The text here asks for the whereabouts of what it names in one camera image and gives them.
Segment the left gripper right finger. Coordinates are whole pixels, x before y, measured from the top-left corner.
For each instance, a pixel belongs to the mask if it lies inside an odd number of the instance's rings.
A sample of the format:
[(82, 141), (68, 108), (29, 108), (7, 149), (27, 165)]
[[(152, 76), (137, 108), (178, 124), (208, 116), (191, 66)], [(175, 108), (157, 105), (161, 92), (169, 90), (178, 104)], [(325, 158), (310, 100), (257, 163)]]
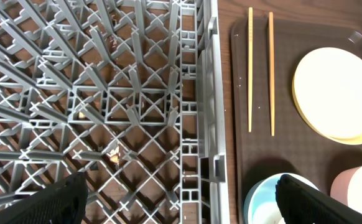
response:
[(362, 214), (301, 180), (283, 174), (276, 202), (286, 224), (362, 224)]

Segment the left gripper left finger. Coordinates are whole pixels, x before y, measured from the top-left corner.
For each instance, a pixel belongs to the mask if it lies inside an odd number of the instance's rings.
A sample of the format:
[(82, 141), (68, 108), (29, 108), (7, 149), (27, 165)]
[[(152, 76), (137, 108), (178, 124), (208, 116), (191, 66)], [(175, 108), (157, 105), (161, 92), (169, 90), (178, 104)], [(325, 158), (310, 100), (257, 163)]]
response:
[(77, 172), (0, 211), (0, 224), (81, 223), (88, 186)]

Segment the pink bowl with rice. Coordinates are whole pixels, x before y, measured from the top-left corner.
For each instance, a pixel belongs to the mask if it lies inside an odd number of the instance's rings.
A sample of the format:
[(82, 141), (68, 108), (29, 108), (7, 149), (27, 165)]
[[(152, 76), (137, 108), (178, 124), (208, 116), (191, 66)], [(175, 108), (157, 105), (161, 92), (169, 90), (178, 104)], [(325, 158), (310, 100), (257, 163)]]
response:
[(330, 196), (362, 214), (362, 166), (338, 174), (332, 183)]

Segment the wooden chopstick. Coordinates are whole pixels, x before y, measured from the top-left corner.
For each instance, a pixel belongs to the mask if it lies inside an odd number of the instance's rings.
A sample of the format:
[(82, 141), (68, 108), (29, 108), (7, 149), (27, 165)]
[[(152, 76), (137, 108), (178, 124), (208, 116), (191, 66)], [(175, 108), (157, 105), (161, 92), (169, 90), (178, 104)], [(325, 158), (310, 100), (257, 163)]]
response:
[(269, 93), (271, 113), (271, 136), (275, 136), (275, 71), (274, 71), (274, 15), (269, 12)]
[(253, 115), (253, 9), (248, 8), (248, 131), (252, 131)]

